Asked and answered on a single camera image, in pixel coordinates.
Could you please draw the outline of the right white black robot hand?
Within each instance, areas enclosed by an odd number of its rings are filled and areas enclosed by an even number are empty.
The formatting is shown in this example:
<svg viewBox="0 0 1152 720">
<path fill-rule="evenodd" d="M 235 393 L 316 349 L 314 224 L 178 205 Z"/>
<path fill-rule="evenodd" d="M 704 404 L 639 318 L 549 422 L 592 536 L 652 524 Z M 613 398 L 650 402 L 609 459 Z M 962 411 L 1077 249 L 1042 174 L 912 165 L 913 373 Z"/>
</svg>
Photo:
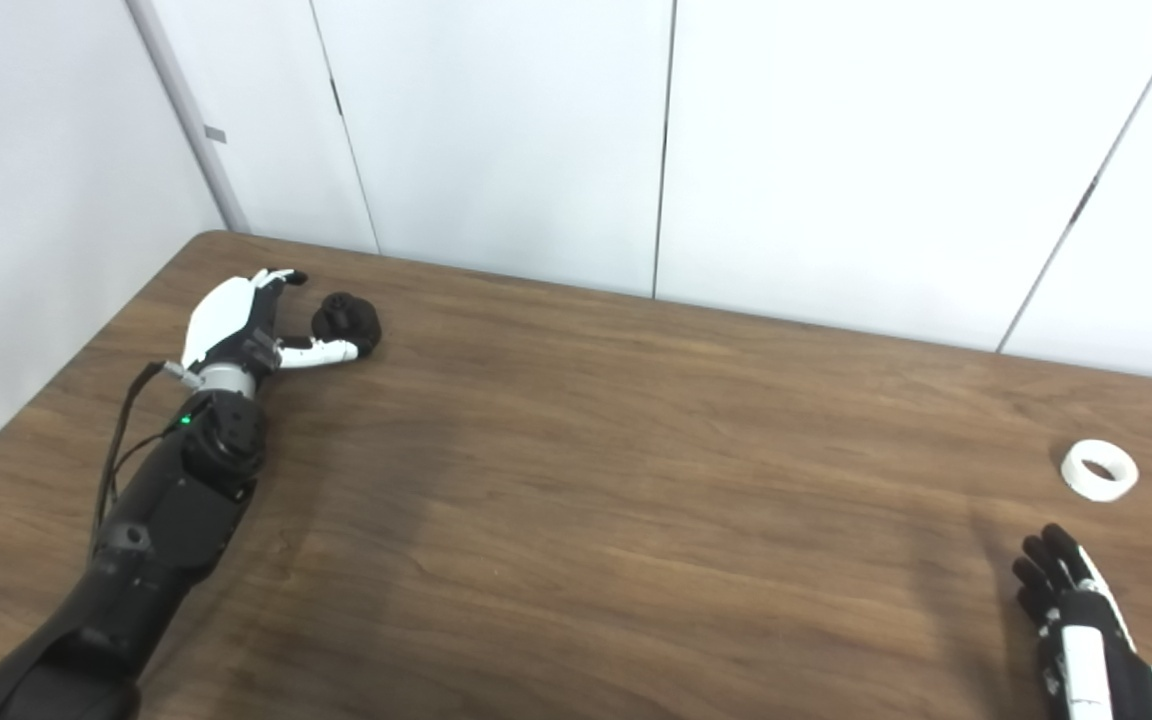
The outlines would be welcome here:
<svg viewBox="0 0 1152 720">
<path fill-rule="evenodd" d="M 1152 664 L 1083 544 L 1059 524 L 1044 525 L 1021 541 L 1011 574 L 1036 630 L 1051 719 L 1152 719 Z"/>
</svg>

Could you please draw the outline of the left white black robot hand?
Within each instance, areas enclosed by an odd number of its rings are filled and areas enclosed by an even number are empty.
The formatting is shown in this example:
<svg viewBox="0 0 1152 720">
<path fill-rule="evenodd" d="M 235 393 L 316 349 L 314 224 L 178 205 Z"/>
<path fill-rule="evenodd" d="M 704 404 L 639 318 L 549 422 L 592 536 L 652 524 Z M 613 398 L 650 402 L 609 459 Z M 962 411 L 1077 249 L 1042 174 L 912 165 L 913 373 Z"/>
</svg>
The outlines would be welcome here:
<svg viewBox="0 0 1152 720">
<path fill-rule="evenodd" d="M 306 334 L 279 336 L 285 288 L 306 282 L 301 270 L 265 268 L 212 288 L 189 316 L 179 366 L 200 377 L 209 367 L 228 365 L 262 381 L 280 370 L 353 363 L 374 353 L 382 338 L 378 310 L 348 291 L 321 301 Z"/>
</svg>

